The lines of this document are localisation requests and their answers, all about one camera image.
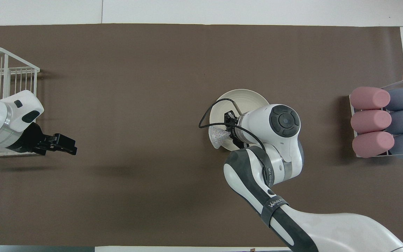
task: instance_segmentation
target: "black cable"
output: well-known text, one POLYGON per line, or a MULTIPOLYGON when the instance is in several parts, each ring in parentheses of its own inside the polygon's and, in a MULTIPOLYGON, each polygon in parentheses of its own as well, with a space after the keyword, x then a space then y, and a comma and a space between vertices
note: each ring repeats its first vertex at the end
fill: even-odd
POLYGON ((199 127, 200 129, 202 129, 202 128, 206 128, 206 127, 214 126, 214 125, 224 125, 224 126, 231 126, 231 127, 235 127, 235 128, 241 129, 242 131, 247 132, 248 134, 250 134, 250 136, 252 136, 254 139, 256 139, 256 141, 259 143, 259 145, 261 145, 262 150, 265 151, 264 144, 259 140, 259 138, 257 138, 253 133, 251 133, 250 131, 248 131, 248 129, 244 129, 243 127, 237 126, 236 124, 225 123, 225 122, 216 122, 216 123, 210 123, 210 124, 206 124, 206 125, 203 125, 203 126, 202 126, 202 122, 205 120, 206 115, 208 115, 208 113, 210 112, 210 110, 212 109, 212 107, 214 107, 214 105, 216 105, 218 102, 221 102, 221 101, 223 101, 223 100, 228 100, 228 101, 234 103, 234 101, 233 101, 232 99, 228 99, 228 98, 223 98, 223 99, 217 100, 216 102, 214 102, 214 103, 208 108, 208 110, 206 110, 205 114, 203 115, 203 117, 202 117, 201 120, 200 120, 200 123, 198 123, 198 127, 199 127))

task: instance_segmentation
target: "black band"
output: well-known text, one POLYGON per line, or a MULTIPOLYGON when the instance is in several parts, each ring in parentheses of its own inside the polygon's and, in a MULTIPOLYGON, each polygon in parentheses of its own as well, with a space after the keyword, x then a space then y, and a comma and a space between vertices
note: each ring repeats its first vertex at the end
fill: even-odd
POLYGON ((275 171, 273 170, 269 156, 264 150, 257 146, 250 146, 248 149, 256 155, 257 159, 259 159, 263 165, 264 181, 269 188, 272 187, 275 184, 275 171))
POLYGON ((270 228, 270 219, 273 213, 278 209, 280 206, 288 203, 279 195, 270 198, 262 208, 261 219, 270 228))

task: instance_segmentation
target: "black joint cap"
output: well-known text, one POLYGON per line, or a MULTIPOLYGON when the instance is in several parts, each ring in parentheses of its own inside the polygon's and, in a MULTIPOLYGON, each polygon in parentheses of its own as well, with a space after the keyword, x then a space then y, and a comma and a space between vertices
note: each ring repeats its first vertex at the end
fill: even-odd
POLYGON ((276 105, 270 113, 270 126, 279 136, 292 137, 299 131, 299 116, 286 105, 276 105))

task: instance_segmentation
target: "white plate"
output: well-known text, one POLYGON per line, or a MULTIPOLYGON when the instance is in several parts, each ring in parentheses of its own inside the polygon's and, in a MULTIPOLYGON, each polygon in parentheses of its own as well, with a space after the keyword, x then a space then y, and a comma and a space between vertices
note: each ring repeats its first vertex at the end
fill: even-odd
MULTIPOLYGON (((228 91, 224 93, 222 96, 220 96, 217 100, 223 98, 232 99, 237 104, 242 113, 246 113, 248 111, 255 110, 259 107, 269 105, 269 103, 264 97, 248 89, 235 89, 232 91, 228 91)), ((211 109, 211 113, 209 115, 209 123, 223 123, 225 113, 230 110, 234 112, 235 116, 237 117, 240 116, 236 108, 232 104, 232 102, 224 100, 217 103, 211 109)), ((214 127, 218 127, 223 130, 226 129, 226 127, 223 125, 216 125, 214 127)), ((232 143, 231 138, 226 139, 222 144, 222 146, 230 151, 239 149, 236 145, 232 143)))

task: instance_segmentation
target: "silver mesh object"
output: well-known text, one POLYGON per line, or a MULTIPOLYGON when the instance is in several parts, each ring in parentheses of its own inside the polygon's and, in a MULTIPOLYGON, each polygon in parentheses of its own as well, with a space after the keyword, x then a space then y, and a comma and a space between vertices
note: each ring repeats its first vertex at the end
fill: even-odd
POLYGON ((212 146, 218 149, 222 146, 222 143, 227 139, 230 135, 228 131, 224 131, 223 129, 219 129, 214 126, 209 126, 208 128, 209 140, 211 140, 212 146))

